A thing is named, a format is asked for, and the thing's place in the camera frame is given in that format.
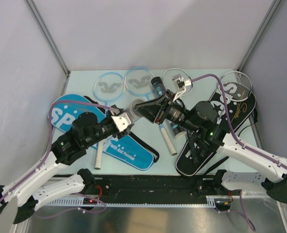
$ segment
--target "metal floor panel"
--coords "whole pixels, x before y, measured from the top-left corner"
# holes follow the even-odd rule
[[[284,224],[272,199],[244,200],[257,233],[285,233]],[[37,213],[54,215],[67,207],[45,206]],[[241,211],[239,199],[232,210]],[[66,212],[52,219],[31,218],[28,233],[251,233],[243,217],[218,214],[212,208],[124,208],[109,207],[100,214]]]

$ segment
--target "cable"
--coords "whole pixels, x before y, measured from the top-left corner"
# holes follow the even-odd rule
[[[100,190],[99,196],[97,197],[99,199],[102,196],[102,188],[100,187],[100,185],[96,185],[95,188]]]
[[[226,160],[229,159],[229,156],[224,157],[223,159],[220,159],[219,161],[217,161],[215,164],[213,164],[210,168],[208,168],[206,170],[206,172],[201,175],[201,178],[204,178],[206,175],[208,175],[209,172],[213,171],[214,169],[216,169],[217,167],[219,167],[221,164],[223,164]]]
[[[233,199],[233,195],[232,195],[232,192],[231,191],[229,191],[229,199],[231,198],[231,201],[229,201],[229,203],[232,203],[233,201],[234,201],[234,199]]]
[[[236,214],[239,214],[243,217],[245,217],[250,229],[255,232],[255,226],[254,224],[251,222],[251,220],[248,218],[247,216],[247,213],[245,211],[245,206],[244,206],[244,203],[242,201],[242,190],[240,191],[240,194],[239,194],[239,199],[240,199],[240,205],[241,205],[241,208],[242,208],[242,212],[238,211],[238,210],[225,210],[225,211],[220,211],[217,207],[215,208],[217,210],[217,212],[219,214],[224,214],[224,213],[236,213]]]
[[[75,103],[75,104],[82,104],[82,105],[87,105],[87,106],[95,106],[98,108],[104,108],[107,109],[109,111],[113,111],[116,112],[117,109],[115,108],[111,108],[111,107],[107,107],[107,106],[103,106],[100,104],[95,104],[95,103],[86,103],[86,102],[82,102],[82,101],[74,101],[74,100],[60,100],[60,101],[56,101],[55,103],[53,103],[49,109],[49,113],[48,113],[48,122],[49,122],[49,144],[48,144],[48,148],[46,151],[46,154],[43,158],[43,160],[39,163],[39,165],[36,167],[36,169],[40,169],[42,167],[42,165],[45,163],[45,161],[48,158],[48,155],[51,151],[51,145],[52,145],[52,126],[51,126],[51,114],[52,114],[52,110],[54,108],[54,106],[56,106],[57,104],[60,103]],[[9,191],[7,193],[5,193],[1,198],[0,198],[0,203],[9,195],[12,194],[12,192],[18,187],[20,186],[22,183],[24,183],[28,178],[30,178],[33,174],[36,173],[36,170],[32,170],[29,174],[27,174],[24,178],[22,178],[19,182],[17,182],[12,188],[9,189]]]
[[[258,111],[257,111],[256,108],[254,108],[254,110],[253,110],[253,123],[252,123],[251,125],[248,125],[248,126],[246,126],[245,128],[243,128],[243,129],[239,132],[238,136],[240,137],[240,134],[241,134],[246,128],[248,128],[248,127],[254,125],[254,124],[257,123],[257,122],[258,122]]]
[[[80,195],[80,196],[85,197],[85,198],[88,198],[88,199],[90,199],[90,200],[96,201],[96,202],[98,202],[98,203],[101,203],[101,204],[104,206],[104,208],[103,208],[102,210],[98,210],[98,211],[91,211],[91,210],[86,210],[86,209],[83,209],[83,208],[80,208],[80,207],[73,207],[73,208],[66,209],[66,210],[64,210],[64,211],[61,211],[61,212],[59,212],[59,213],[57,213],[57,214],[55,214],[55,215],[51,215],[51,216],[46,216],[46,217],[44,217],[44,216],[39,216],[39,215],[36,214],[36,213],[35,213],[34,215],[35,215],[36,217],[40,218],[40,219],[50,219],[50,218],[57,217],[57,216],[59,216],[59,215],[62,215],[62,214],[65,213],[65,212],[72,211],[72,210],[81,210],[83,213],[88,212],[88,213],[95,214],[95,213],[101,213],[101,212],[105,211],[106,208],[107,208],[107,207],[106,207],[106,204],[105,204],[103,201],[99,200],[99,199],[92,198],[92,197],[89,197],[89,196],[84,195],[84,194],[81,194],[81,193],[75,193],[75,194]]]
[[[250,126],[252,126],[252,125],[254,125],[254,123],[252,123],[251,125],[247,125],[245,128],[243,128],[243,129],[239,132],[238,136],[240,137],[241,132],[243,132],[246,128],[248,128],[248,127],[250,127]]]
[[[226,100],[225,91],[224,91],[222,82],[221,82],[220,78],[217,75],[205,74],[205,75],[202,75],[202,76],[200,76],[198,78],[192,79],[191,81],[193,83],[195,81],[198,81],[198,80],[201,80],[201,79],[207,78],[207,77],[213,77],[213,78],[217,79],[217,81],[219,83],[219,86],[220,86],[220,89],[221,89],[221,92],[222,92],[223,99]],[[232,135],[233,139],[237,142],[237,144],[239,144],[242,148],[245,148],[245,149],[247,149],[247,150],[249,150],[249,151],[251,151],[253,153],[256,153],[256,154],[258,154],[258,155],[270,160],[271,162],[273,162],[273,163],[277,164],[278,166],[281,166],[282,168],[287,170],[287,166],[286,165],[281,164],[279,161],[277,161],[277,160],[275,160],[273,158],[270,158],[266,154],[264,154],[264,153],[262,153],[262,152],[260,152],[260,151],[258,151],[256,149],[253,149],[253,148],[251,148],[249,146],[245,146],[245,144],[240,141],[240,139],[236,136],[236,134],[234,132],[234,129],[233,129],[232,124],[231,124],[231,120],[230,120],[230,115],[229,115],[229,110],[228,110],[227,104],[225,104],[224,107],[225,107],[225,114],[226,114],[226,118],[227,118],[227,123],[228,123],[230,131],[231,131],[231,135]]]

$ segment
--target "red wire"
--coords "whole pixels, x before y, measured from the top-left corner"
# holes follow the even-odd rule
[[[97,197],[99,199],[102,196],[102,188],[99,185],[96,185],[95,188],[100,190],[99,196]]]
[[[231,201],[231,202],[233,202],[233,201],[234,201],[234,199],[233,199],[233,196],[232,196],[232,192],[231,192],[231,191],[229,191],[229,197],[231,197],[231,199],[232,199],[232,201]]]

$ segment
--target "white wall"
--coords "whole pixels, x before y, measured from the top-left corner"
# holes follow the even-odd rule
[[[287,158],[287,1],[244,72],[253,82],[259,131],[266,150]]]
[[[34,0],[70,70],[237,68],[273,0]]]
[[[23,0],[0,0],[0,184],[41,156],[64,76]]]

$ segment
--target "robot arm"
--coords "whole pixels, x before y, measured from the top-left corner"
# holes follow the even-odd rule
[[[263,177],[257,178],[262,181],[261,185],[266,189],[266,193],[274,200],[287,203],[286,158],[256,148],[240,138],[237,138],[240,143],[235,141],[229,132],[216,123],[218,114],[208,101],[200,101],[191,110],[186,110],[173,102],[173,96],[172,92],[167,91],[162,97],[136,105],[135,111],[152,123],[160,124],[164,119],[168,119],[186,128],[189,132],[193,132],[194,142],[201,150],[200,154],[205,154],[207,150],[220,152],[259,171],[266,177],[265,180],[262,180]],[[192,155],[199,155],[195,150],[192,151],[192,147],[190,149]],[[225,172],[223,171],[224,178],[221,176],[219,182],[229,189],[226,181],[233,181],[233,179],[228,179],[229,175]]]
[[[231,138],[231,135],[216,123],[218,114],[208,101],[200,101],[191,110],[187,110],[183,104],[178,104],[174,99],[175,95],[168,90],[164,95],[154,100],[137,101],[129,109],[119,109],[117,114],[108,112],[106,118],[100,123],[97,123],[97,117],[93,113],[81,114],[72,123],[72,128],[53,143],[48,158],[41,168],[37,168],[37,165],[41,163],[40,160],[30,169],[30,171],[35,171],[33,175],[12,192],[9,192],[9,190],[17,182],[20,182],[25,175],[10,185],[0,185],[0,199],[5,194],[8,195],[1,202],[0,211],[16,196],[18,209],[20,208],[16,219],[17,223],[27,219],[35,210],[47,202],[73,192],[82,192],[84,189],[93,188],[94,186],[87,182],[94,180],[91,174],[86,179],[82,177],[82,174],[78,174],[71,177],[71,179],[56,184],[46,187],[41,186],[61,169],[67,168],[84,156],[90,146],[111,135],[121,138],[129,134],[134,122],[140,117],[156,124],[161,124],[165,119],[168,119],[193,133],[195,135],[194,140],[200,146],[202,153],[205,153],[208,149],[221,152],[253,167],[267,177],[262,182],[267,194],[275,200],[287,203],[287,199],[279,198],[279,195],[276,195],[276,193],[280,194],[282,191],[287,191],[287,169],[238,145]],[[277,159],[287,167],[287,159],[277,157],[263,150],[261,152]]]

